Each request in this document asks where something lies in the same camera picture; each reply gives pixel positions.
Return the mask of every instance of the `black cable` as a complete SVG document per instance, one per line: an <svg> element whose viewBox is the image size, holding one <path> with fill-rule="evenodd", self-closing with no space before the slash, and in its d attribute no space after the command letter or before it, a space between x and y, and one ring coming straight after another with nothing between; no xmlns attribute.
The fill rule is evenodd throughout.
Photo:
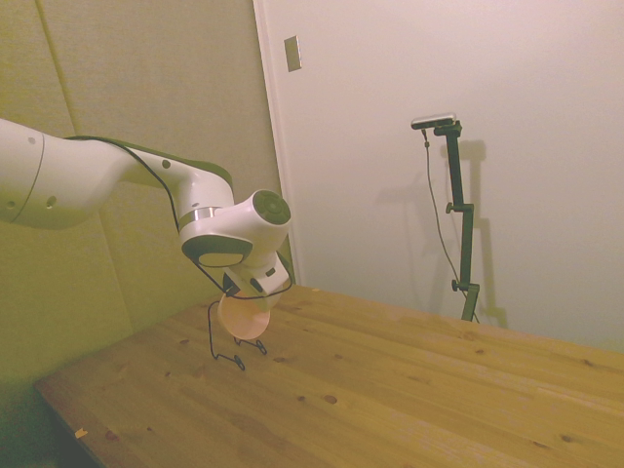
<svg viewBox="0 0 624 468"><path fill-rule="evenodd" d="M79 136L68 136L66 139L77 139L77 140L82 140L82 141L87 141L87 140L93 139L95 141L102 141L104 143L111 144L113 146L118 147L119 149L122 149L122 150L126 151L133 158L135 158L143 167L145 167L147 169L147 171L150 174L152 174L154 176L154 178L156 178L156 180L158 180L160 182L160 184L163 186L163 188L167 192L167 196L169 197L169 203L172 206L172 213L174 215L175 230L177 232L179 232L179 224L177 223L176 205L174 204L174 196L172 195L172 192L169 189L169 186L167 186L167 183L165 183L165 181L162 180L160 178L160 176L158 174L156 174L154 172L154 170L152 168L150 168L149 165L145 161L142 160L142 158L140 158L136 153L134 153L134 151L132 149L130 149L127 146L124 146L123 144L115 141L114 139L102 138L101 136L83 136L83 135L79 135Z"/></svg>
<svg viewBox="0 0 624 468"><path fill-rule="evenodd" d="M436 215L436 227L438 228L438 237L440 238L440 243L442 244L442 249L445 252L445 256L447 258L448 264L450 265L450 268L452 269L452 273L455 276L455 281L457 283L459 283L459 276L457 275L457 270L455 269L455 265L453 265L452 260L450 259L450 255L449 255L449 251L447 250L447 244L445 243L444 237L442 236L442 229L440 228L440 216L438 215L438 205L436 203L436 197L433 193L433 186L431 183L431 158L429 156L429 139L427 139L427 131L425 129L421 129L422 131L422 135L425 138L425 150L427 151L427 182L429 183L429 193L431 194L431 201L433 203L433 212ZM467 297L467 294L465 291L461 291L461 293L464 295L464 298ZM473 314L473 317L477 320L477 323L479 324L479 317L477 317L477 314Z"/></svg>
<svg viewBox="0 0 624 468"><path fill-rule="evenodd" d="M128 146L121 144L119 141L115 141L114 139L110 139L110 138L104 138L101 136L86 136L86 135L79 135L79 136L68 136L66 139L74 139L74 140L80 140L80 141L88 141L88 140L95 140L95 141L102 141L104 143L108 143L112 146L115 146L119 149L122 149L123 151L127 152L128 154L130 154L133 158L135 158L135 160L137 162L139 162L143 167L145 167L147 169L147 171L152 174L154 176L154 178L156 178L156 180L158 180L160 182L160 184L163 186L163 188L165 189L165 191L167 192L167 196L169 197L169 203L171 204L172 207L172 214L174 216L174 223L175 223L175 230L179 233L179 224L177 222L177 214L176 214L176 204L174 203L174 195L172 194L171 190L169 189L169 186L167 185L167 183L161 179L161 177L156 174L156 172L154 172L154 170L152 168L149 167L149 165L143 161L143 159L138 156L136 153L134 153L134 151L132 149L130 149ZM280 260L283 260L282 256L280 255L280 253L277 253L278 257L280 258ZM195 263L193 262L193 264L209 279L213 282L213 284L218 288L219 291L221 291L222 293L226 294L227 291L218 283L218 281L212 277L212 275L207 272L202 265L200 265L199 263ZM251 299L260 299L263 297L271 297L273 295L277 295L277 294L281 294L284 293L286 291L288 291L292 286L293 286L293 276L291 275L291 271L286 268L287 273L289 274L289 285L277 292L273 292L269 295L266 296L261 296L261 295L256 295L256 296L252 296L252 297L240 297L238 295L232 295L231 297L234 297L235 299L241 299L241 300L251 300Z"/></svg>

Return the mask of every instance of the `black metal stand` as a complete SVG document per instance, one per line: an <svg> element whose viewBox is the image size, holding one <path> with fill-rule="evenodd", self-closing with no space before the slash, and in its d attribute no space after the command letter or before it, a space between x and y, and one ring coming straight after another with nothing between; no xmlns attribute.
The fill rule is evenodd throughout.
<svg viewBox="0 0 624 468"><path fill-rule="evenodd" d="M461 320L472 322L479 296L479 285L470 283L470 270L472 261L472 231L474 223L475 206L464 203L464 193L461 183L461 167L459 165L459 144L457 140L461 136L461 124L457 120L453 124L436 127L433 131L437 137L447 138L448 169L450 171L450 188L452 191L452 203L447 205L447 213L462 213L461 226L461 264L459 265L459 283L452 280L453 291L466 293L464 310Z"/></svg>

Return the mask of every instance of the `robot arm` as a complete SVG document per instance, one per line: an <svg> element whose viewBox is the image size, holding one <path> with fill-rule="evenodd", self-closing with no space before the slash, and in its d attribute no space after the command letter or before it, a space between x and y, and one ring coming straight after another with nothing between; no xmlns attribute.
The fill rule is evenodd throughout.
<svg viewBox="0 0 624 468"><path fill-rule="evenodd" d="M58 138L0 119L0 220L62 229L86 220L117 181L163 186L183 253L222 268L233 285L268 311L289 273L277 255L289 229L288 204L268 190L234 204L223 168L116 140Z"/></svg>

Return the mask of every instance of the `wooden table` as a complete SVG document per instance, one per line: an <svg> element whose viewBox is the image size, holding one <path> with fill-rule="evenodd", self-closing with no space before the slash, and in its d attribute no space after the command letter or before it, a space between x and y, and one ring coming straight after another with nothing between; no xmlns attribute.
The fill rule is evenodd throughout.
<svg viewBox="0 0 624 468"><path fill-rule="evenodd" d="M294 287L241 371L207 305L37 382L100 466L624 467L622 354Z"/></svg>

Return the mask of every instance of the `light switch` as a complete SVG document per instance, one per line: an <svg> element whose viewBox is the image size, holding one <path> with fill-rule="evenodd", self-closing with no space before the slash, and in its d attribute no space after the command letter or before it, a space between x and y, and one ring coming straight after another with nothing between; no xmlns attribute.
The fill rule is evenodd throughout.
<svg viewBox="0 0 624 468"><path fill-rule="evenodd" d="M301 51L299 50L299 38L296 36L289 37L284 41L284 49L286 50L286 63L289 71L295 71L301 68Z"/></svg>

